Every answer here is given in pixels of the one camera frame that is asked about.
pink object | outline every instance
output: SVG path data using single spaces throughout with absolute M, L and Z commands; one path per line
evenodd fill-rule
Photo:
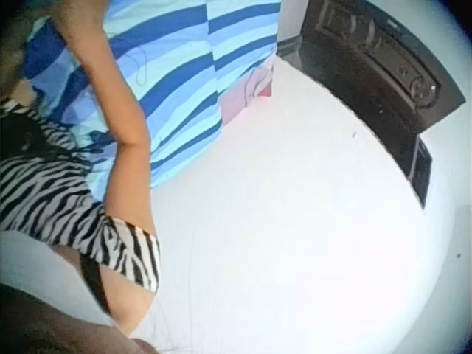
M 257 96 L 272 95 L 273 62 L 274 58 L 271 56 L 262 66 L 248 72 L 239 83 L 220 96 L 223 126 L 231 122 Z

blue striped fabric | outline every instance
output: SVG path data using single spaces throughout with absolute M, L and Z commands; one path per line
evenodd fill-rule
M 152 138 L 151 186 L 174 176 L 221 131 L 205 0 L 112 0 L 105 23 L 114 57 L 138 98 Z M 99 145 L 88 182 L 105 193 L 116 146 L 89 80 L 49 20 L 27 44 L 24 72 L 41 115 L 71 126 L 81 147 Z
M 276 52 L 280 2 L 206 0 L 219 94 Z

zebra print top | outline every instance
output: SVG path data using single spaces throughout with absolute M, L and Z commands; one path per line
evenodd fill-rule
M 38 122 L 52 145 L 77 150 L 71 133 L 61 125 L 12 100 L 1 102 L 0 119 L 26 114 Z M 73 152 L 73 157 L 81 157 Z M 146 231 L 108 217 L 94 200 L 82 159 L 46 161 L 16 156 L 0 165 L 0 232 L 20 231 L 49 245 L 69 246 L 156 292 L 159 286 L 159 242 Z

hand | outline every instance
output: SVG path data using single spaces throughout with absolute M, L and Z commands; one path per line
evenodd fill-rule
M 103 42 L 103 19 L 109 0 L 59 0 L 52 7 L 52 22 L 79 60 Z

black strap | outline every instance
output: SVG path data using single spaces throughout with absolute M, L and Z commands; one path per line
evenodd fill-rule
M 110 307 L 108 306 L 108 301 L 105 295 L 105 289 L 103 288 L 102 277 L 100 276 L 99 264 L 81 254 L 80 267 L 82 268 L 83 279 L 95 296 L 98 304 L 104 312 L 111 315 Z

